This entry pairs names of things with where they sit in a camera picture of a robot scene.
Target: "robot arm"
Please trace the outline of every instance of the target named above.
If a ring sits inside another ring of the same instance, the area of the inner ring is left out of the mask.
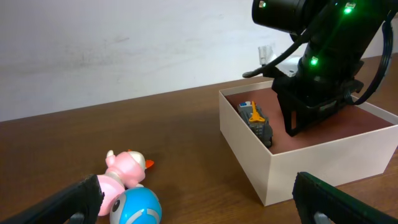
[[[309,125],[323,121],[346,105],[365,102],[382,82],[391,60],[391,20],[396,14],[396,0],[254,0],[252,18],[256,24],[291,34],[295,40],[282,55],[244,78],[258,74],[275,78],[272,89],[285,120],[285,130],[296,135]],[[363,83],[354,79],[363,62],[361,57],[382,25],[384,50],[379,70],[356,102]],[[294,77],[275,69],[300,45],[307,43]],[[296,112],[292,129],[291,117]]]

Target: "green led light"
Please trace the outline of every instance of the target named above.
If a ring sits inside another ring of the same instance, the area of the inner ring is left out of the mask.
[[[318,58],[312,57],[312,59],[311,59],[311,65],[312,65],[312,66],[316,66],[317,64],[318,64]]]
[[[260,8],[265,8],[267,6],[267,3],[265,1],[260,1]]]
[[[344,9],[344,14],[346,14],[346,15],[347,15],[347,14],[350,14],[352,11],[353,11],[352,8],[348,8],[348,7],[347,7],[347,8]]]
[[[347,2],[346,7],[344,8],[344,14],[350,14],[354,10],[356,3]]]

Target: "yellow toy key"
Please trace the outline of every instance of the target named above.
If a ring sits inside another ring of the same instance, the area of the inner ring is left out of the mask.
[[[251,102],[251,106],[253,107],[253,114],[251,115],[251,118],[249,119],[250,122],[255,122],[255,121],[260,121],[260,122],[265,122],[266,120],[260,116],[260,114],[257,112],[256,109],[256,104],[254,101]]]

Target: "open box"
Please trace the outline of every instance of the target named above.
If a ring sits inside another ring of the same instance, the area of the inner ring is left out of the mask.
[[[290,137],[272,81],[220,90],[220,129],[263,204],[291,199],[297,172],[333,185],[382,174],[398,146],[398,116],[369,103],[346,106]],[[261,107],[274,131],[266,148],[236,111],[245,101]]]

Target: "orange toy beak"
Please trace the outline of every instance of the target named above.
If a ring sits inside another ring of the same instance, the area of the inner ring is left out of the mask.
[[[154,164],[155,164],[154,161],[152,161],[152,160],[146,160],[146,161],[145,161],[145,168],[148,169],[148,168],[150,168],[151,166],[153,166]]]

